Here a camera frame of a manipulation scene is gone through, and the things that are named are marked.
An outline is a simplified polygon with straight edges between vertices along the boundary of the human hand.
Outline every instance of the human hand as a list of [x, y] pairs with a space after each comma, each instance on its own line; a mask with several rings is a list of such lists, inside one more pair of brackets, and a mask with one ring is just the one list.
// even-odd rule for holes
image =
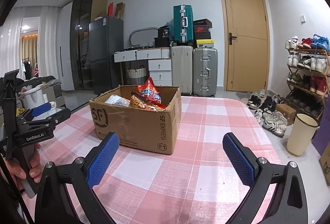
[[[39, 183], [42, 175], [42, 169], [40, 165], [40, 155], [38, 149], [40, 149], [40, 144], [34, 144], [34, 154], [30, 159], [30, 176], [33, 178], [34, 182]], [[22, 190], [23, 186], [17, 178], [26, 179], [26, 174], [22, 167], [20, 167], [18, 161], [15, 159], [4, 160], [7, 166], [9, 173], [11, 174], [16, 186]]]

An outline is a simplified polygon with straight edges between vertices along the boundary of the chip bag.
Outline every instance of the chip bag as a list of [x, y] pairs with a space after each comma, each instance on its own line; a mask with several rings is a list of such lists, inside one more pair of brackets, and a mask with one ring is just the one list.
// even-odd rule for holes
[[146, 80], [144, 85], [139, 85], [138, 90], [147, 101], [154, 101], [157, 103], [162, 102], [159, 92], [156, 90], [151, 77]]

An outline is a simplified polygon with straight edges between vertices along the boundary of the purple object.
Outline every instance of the purple object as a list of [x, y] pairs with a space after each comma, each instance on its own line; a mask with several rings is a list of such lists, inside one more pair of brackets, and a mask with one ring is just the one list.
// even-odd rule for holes
[[328, 145], [330, 141], [330, 132], [329, 132], [329, 126], [330, 126], [330, 94], [328, 96], [328, 99], [325, 104], [322, 120], [320, 123], [319, 130], [316, 131], [315, 137], [312, 140], [312, 144], [318, 151], [320, 155], [323, 154], [326, 146]]

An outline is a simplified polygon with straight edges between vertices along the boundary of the dark gray refrigerator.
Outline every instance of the dark gray refrigerator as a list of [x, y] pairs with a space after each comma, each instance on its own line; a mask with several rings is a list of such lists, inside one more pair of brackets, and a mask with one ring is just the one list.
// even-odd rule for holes
[[102, 94], [120, 84], [119, 64], [113, 53], [124, 50], [124, 22], [105, 16], [90, 23], [90, 67], [95, 94]]

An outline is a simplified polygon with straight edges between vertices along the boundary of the white desk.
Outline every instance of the white desk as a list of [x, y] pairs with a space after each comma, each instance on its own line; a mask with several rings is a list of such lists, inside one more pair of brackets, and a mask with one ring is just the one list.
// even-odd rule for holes
[[120, 64], [121, 84], [124, 84], [122, 62], [146, 60], [150, 77], [157, 86], [172, 86], [172, 61], [170, 48], [150, 48], [116, 52], [113, 54], [114, 61]]

